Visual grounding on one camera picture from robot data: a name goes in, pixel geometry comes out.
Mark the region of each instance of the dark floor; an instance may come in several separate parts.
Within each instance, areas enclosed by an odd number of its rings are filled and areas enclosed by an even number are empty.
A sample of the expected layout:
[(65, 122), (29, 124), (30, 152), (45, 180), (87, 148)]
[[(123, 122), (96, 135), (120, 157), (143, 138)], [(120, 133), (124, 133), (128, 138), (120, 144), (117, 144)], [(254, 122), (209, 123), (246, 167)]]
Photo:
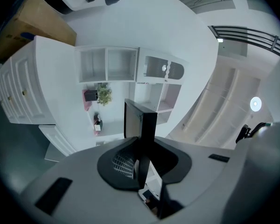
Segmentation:
[(49, 145), (38, 125), (11, 124), (0, 104), (0, 174), (20, 193), (55, 162), (44, 159)]

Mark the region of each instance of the cardboard box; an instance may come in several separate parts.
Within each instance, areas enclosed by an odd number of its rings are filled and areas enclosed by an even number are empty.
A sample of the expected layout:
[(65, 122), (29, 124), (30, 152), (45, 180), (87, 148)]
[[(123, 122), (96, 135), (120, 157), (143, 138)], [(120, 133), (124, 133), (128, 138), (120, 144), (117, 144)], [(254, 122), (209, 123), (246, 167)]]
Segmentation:
[(45, 0), (18, 0), (0, 28), (0, 60), (6, 60), (35, 35), (74, 46), (76, 32)]

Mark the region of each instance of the round light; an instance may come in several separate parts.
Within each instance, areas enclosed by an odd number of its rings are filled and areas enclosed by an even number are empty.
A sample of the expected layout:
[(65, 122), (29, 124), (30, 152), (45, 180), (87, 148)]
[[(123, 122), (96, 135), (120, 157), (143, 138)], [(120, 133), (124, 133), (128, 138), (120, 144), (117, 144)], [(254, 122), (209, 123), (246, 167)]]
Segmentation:
[(254, 112), (257, 112), (261, 108), (261, 99), (259, 97), (253, 97), (250, 101), (250, 107)]

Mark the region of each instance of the potted plant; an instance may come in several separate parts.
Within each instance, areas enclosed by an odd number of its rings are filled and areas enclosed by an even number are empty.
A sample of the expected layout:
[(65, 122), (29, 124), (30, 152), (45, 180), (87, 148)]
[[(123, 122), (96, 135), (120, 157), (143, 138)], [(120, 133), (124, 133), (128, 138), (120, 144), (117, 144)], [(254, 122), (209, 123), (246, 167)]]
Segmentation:
[(98, 84), (98, 104), (103, 106), (107, 105), (112, 101), (112, 90), (108, 88), (108, 83), (99, 83)]

